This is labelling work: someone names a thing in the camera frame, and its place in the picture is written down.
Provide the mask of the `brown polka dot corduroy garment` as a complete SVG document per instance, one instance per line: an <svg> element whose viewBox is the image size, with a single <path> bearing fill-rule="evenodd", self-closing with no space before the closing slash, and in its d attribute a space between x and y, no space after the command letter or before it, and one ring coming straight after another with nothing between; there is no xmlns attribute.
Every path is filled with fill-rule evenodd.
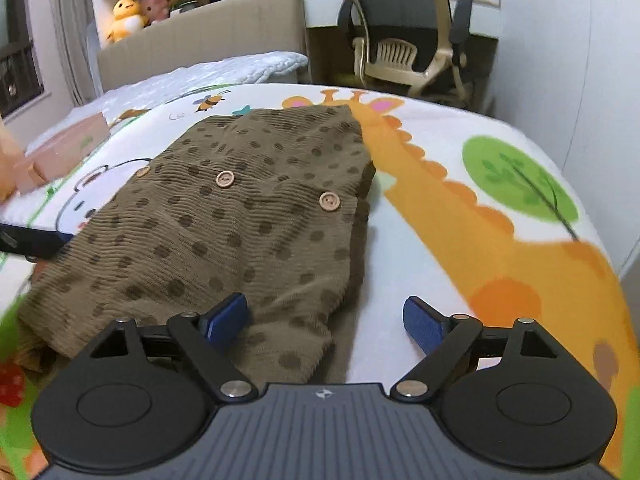
<svg viewBox="0 0 640 480"><path fill-rule="evenodd" d="M341 382L374 175L347 106L198 122L49 262L17 309L15 362L44 376L115 318L162 325L234 292L230 351L255 384Z"/></svg>

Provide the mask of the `yellow duck plush toy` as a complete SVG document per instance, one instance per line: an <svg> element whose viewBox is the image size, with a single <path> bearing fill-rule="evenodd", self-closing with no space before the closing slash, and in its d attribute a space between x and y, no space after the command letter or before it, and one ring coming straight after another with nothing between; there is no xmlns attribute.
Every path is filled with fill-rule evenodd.
<svg viewBox="0 0 640 480"><path fill-rule="evenodd" d="M145 25L146 18L137 0L118 0L113 8L113 23L106 40L110 44L116 44L135 32L140 32Z"/></svg>

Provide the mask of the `white quilted mattress pad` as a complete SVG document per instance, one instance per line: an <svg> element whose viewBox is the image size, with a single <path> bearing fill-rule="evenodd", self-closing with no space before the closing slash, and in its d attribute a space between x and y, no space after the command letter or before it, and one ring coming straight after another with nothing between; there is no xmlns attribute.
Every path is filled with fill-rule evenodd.
<svg viewBox="0 0 640 480"><path fill-rule="evenodd" d="M33 140L26 152L35 151L66 127L98 113L107 122L114 122L126 110L153 108L191 91L198 93L208 87L295 80L299 74L306 72L307 67L306 55L285 51L235 56L216 62L179 67L166 74L108 90L94 101L73 108L63 120Z"/></svg>

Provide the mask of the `beige bed headboard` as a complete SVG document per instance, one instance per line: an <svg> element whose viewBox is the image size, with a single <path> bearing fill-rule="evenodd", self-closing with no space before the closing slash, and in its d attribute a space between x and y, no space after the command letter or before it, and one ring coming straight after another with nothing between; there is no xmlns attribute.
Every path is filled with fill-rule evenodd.
<svg viewBox="0 0 640 480"><path fill-rule="evenodd" d="M306 52L303 0L224 0L200 6L100 51L102 89L235 56Z"/></svg>

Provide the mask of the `white desk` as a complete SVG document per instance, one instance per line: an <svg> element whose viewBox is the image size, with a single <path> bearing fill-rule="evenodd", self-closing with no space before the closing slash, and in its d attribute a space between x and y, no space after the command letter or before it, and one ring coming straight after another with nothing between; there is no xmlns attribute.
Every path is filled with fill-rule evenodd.
<svg viewBox="0 0 640 480"><path fill-rule="evenodd" d="M345 0L303 0L307 28L337 27ZM435 3L432 0L366 0L372 4L371 26L435 28ZM470 33L498 39L501 32L498 6L474 0Z"/></svg>

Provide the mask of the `grey window curtain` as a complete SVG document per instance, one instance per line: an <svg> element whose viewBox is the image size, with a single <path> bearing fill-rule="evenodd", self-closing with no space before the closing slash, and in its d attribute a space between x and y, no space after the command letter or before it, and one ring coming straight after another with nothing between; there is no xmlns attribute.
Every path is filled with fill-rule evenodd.
<svg viewBox="0 0 640 480"><path fill-rule="evenodd" d="M62 71L75 105L96 98L91 76L87 30L94 23L92 0L50 0Z"/></svg>

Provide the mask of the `beige mesh office chair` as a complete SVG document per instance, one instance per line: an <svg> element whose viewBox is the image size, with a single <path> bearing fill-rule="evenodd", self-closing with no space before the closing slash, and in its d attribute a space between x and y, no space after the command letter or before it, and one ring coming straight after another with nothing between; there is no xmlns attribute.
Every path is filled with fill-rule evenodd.
<svg viewBox="0 0 640 480"><path fill-rule="evenodd" d="M466 107L473 85L463 79L468 64L474 0L432 0L435 28L371 26L366 0L345 0L338 26L352 40L354 77L363 88L402 89L407 96Z"/></svg>

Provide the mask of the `cartoon animal print blanket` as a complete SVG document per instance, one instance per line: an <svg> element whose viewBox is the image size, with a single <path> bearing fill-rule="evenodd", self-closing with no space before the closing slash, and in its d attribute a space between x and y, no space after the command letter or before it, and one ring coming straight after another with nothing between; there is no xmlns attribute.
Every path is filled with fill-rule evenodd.
<svg viewBox="0 0 640 480"><path fill-rule="evenodd" d="M40 376L15 362L17 309L51 260L1 257L6 479L634 479L639 350L584 207L524 134L389 94L235 84L126 110L46 192L1 224L75 237L198 122L347 106L374 166L355 335L341 382L267 382L217 403L166 323L109 322ZM471 370L431 401L390 388L423 358L417 296L484 325Z"/></svg>

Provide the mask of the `pink plush toy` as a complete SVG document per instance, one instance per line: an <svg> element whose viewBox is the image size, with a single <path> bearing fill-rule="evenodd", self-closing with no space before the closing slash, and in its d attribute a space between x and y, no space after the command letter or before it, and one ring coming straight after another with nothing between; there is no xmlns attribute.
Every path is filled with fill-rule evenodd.
<svg viewBox="0 0 640 480"><path fill-rule="evenodd" d="M141 0L141 10L149 25L169 18L167 0Z"/></svg>

